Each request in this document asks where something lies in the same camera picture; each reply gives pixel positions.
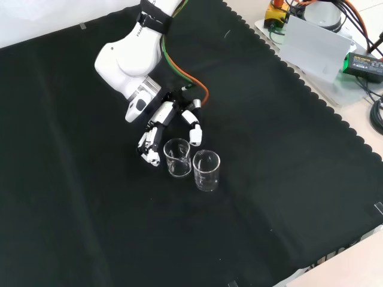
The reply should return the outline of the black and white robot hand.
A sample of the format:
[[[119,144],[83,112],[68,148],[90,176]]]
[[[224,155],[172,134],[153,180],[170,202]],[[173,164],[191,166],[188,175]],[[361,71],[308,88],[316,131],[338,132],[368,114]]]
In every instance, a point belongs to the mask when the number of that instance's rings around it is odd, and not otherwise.
[[[199,99],[188,101],[182,91],[168,93],[146,125],[145,133],[138,142],[138,153],[151,165],[160,164],[159,146],[162,134],[176,114],[189,125],[189,144],[200,146],[202,143],[201,107]]]

